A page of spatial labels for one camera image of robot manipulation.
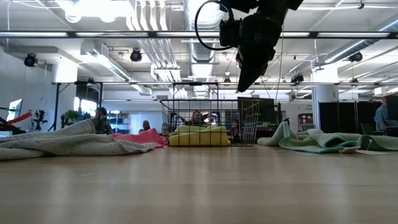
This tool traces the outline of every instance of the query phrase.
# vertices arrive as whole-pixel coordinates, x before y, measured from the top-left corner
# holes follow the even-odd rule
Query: gray blanket
[[[0,138],[0,161],[44,156],[118,156],[144,153],[154,144],[136,144],[95,134],[90,120],[54,132],[27,133]]]

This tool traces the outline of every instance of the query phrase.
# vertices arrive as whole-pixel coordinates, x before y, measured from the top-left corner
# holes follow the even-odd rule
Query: computer monitor
[[[22,99],[10,103],[8,109],[7,121],[18,118],[21,115]]]

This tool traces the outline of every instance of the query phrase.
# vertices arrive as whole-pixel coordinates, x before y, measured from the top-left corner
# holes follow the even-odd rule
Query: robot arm
[[[220,0],[207,1],[202,6],[211,2],[219,4],[222,11],[229,12],[229,19],[220,22],[220,45],[224,48],[209,48],[197,32],[198,40],[210,50],[238,48],[236,61],[241,68],[238,91],[244,92],[266,73],[268,62],[274,58],[274,47],[282,33],[287,11],[297,10],[303,0]],[[233,17],[232,9],[249,13],[255,8],[257,12],[244,19],[237,21]]]

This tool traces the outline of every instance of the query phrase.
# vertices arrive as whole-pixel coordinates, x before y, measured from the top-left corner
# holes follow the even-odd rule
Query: ceiling
[[[23,4],[9,3],[8,0],[0,0],[0,30],[7,30],[7,21],[9,20],[10,30],[128,30],[124,18],[118,18],[114,22],[105,23],[99,18],[84,17],[80,22],[71,24],[65,21],[65,13],[63,9],[39,9],[28,7]],[[40,5],[37,1],[20,1],[32,6],[57,6],[54,1],[42,1]],[[336,3],[341,2],[340,0],[304,0],[303,7],[333,7]],[[345,6],[358,6],[360,0],[346,0],[340,5]],[[398,0],[379,0],[379,1],[364,1],[366,5],[370,6],[394,6],[398,7]],[[7,16],[7,7],[9,5],[9,17]],[[170,30],[185,30],[184,12],[181,10],[175,10],[183,6],[182,0],[171,0],[167,1],[167,13],[166,20]],[[234,12],[236,17],[244,17],[246,14],[241,12]],[[358,9],[345,9],[345,10],[334,10],[334,11],[309,11],[309,10],[298,10],[289,11],[285,19],[284,29],[288,31],[311,31],[311,30],[330,30],[330,31],[374,31],[377,26],[382,24],[384,21],[398,17],[396,9],[375,9],[375,8],[364,8]],[[322,55],[330,53],[345,44],[350,40],[280,40],[275,50],[277,55],[274,60],[269,64],[266,76],[264,77],[269,82],[277,82],[280,77],[290,80],[287,74],[292,68],[302,62],[300,59],[306,59],[312,55],[315,55],[315,44],[316,54]],[[74,55],[80,60],[84,61],[85,55],[81,56],[80,45],[82,40],[67,39],[67,40],[32,40],[32,39],[12,39],[9,45],[14,47],[28,46],[54,46],[67,52],[68,54]],[[135,79],[140,81],[151,81],[149,75],[151,62],[144,55],[143,60],[139,63],[132,63],[129,59],[130,53],[133,48],[140,47],[139,43],[135,39],[100,39],[95,41],[97,44],[104,43],[109,49],[110,57],[115,60],[123,69],[127,72],[131,72],[131,75]],[[361,51],[364,55],[364,59],[369,59],[375,55],[381,54],[398,45],[393,40],[382,40],[365,50]],[[189,54],[188,45],[183,44],[181,39],[172,39],[172,48],[177,60],[178,65],[181,68],[182,78],[187,78],[190,74]],[[226,76],[225,72],[230,72],[231,81],[237,80],[240,74],[240,69],[236,67],[236,61],[234,55],[235,49],[216,54],[216,63],[212,74],[214,80],[222,81]],[[398,50],[394,50],[388,54],[378,57],[369,63],[364,63],[354,69],[350,63],[339,62],[339,79],[347,80],[352,76],[377,70],[385,65],[393,62],[398,62]],[[98,80],[107,81],[118,81],[114,75],[107,69],[104,69],[101,65],[87,63],[85,68],[79,69],[80,76],[91,76]],[[300,66],[300,73],[304,74],[306,81],[310,81],[310,63],[304,63]],[[391,78],[391,81],[398,76],[398,70],[389,70],[386,73],[379,73],[375,76],[371,76],[366,82],[373,82],[382,78]],[[120,90],[126,90],[129,86],[121,86]],[[117,87],[112,87],[112,90],[118,90]]]

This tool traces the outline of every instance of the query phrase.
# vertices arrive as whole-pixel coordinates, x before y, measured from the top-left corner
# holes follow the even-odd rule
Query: red object
[[[32,116],[32,113],[28,112],[28,113],[20,116],[19,118],[16,118],[16,119],[8,121],[7,125],[12,125],[12,124],[18,123],[18,122],[23,121],[23,120],[25,120],[27,118],[30,118],[31,116]]]
[[[138,144],[154,143],[156,148],[164,147],[166,145],[166,142],[159,136],[154,128],[143,131],[139,134],[111,134],[111,137]]]

